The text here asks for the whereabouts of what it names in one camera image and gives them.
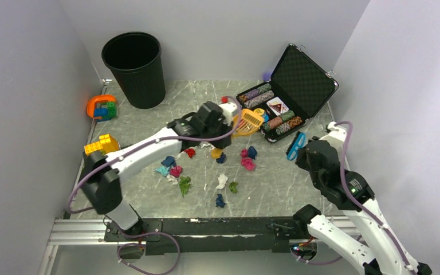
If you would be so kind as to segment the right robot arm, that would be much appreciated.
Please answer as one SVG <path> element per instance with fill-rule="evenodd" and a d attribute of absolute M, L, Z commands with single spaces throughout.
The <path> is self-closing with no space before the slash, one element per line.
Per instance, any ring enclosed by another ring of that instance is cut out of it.
<path fill-rule="evenodd" d="M 432 274 L 403 247 L 384 218 L 375 194 L 357 172 L 342 167 L 338 151 L 326 140 L 293 143 L 288 157 L 309 172 L 313 185 L 355 225 L 363 242 L 335 226 L 312 205 L 293 215 L 293 231 L 323 241 L 360 274 Z"/>

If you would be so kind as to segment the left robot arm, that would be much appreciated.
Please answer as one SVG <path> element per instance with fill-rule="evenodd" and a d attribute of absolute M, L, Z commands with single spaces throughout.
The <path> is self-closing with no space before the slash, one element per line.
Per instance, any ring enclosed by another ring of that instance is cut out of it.
<path fill-rule="evenodd" d="M 86 175 L 79 181 L 78 188 L 95 212 L 108 216 L 119 227 L 119 233 L 133 241 L 143 232 L 143 221 L 124 199 L 121 183 L 150 164 L 201 142 L 220 149 L 228 147 L 235 129 L 233 119 L 240 111 L 237 102 L 218 105 L 208 101 L 196 112 L 168 123 L 153 136 L 125 149 L 106 155 L 91 153 L 85 162 Z"/>

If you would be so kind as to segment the blue hand brush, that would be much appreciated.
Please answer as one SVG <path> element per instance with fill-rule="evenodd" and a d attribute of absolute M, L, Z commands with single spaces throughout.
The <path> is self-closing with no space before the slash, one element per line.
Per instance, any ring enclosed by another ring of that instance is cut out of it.
<path fill-rule="evenodd" d="M 286 151 L 286 159 L 288 161 L 295 160 L 297 158 L 298 151 L 301 148 L 303 148 L 303 146 L 305 146 L 305 143 L 306 143 L 305 133 L 298 131 L 292 143 L 288 147 L 288 150 Z"/>

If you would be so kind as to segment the yellow slotted scoop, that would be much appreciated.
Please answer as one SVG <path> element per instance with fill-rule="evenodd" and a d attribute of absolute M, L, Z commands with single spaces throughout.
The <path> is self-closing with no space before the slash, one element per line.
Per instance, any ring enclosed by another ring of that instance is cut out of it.
<path fill-rule="evenodd" d="M 215 113 L 213 118 L 224 117 L 222 110 L 219 107 L 220 113 Z M 260 129 L 260 126 L 264 123 L 262 116 L 256 114 L 249 109 L 241 109 L 233 118 L 231 122 L 232 130 L 229 132 L 231 135 L 231 141 L 235 137 L 239 136 L 250 136 Z M 214 156 L 220 156 L 224 149 L 215 148 L 218 153 L 214 153 Z"/>

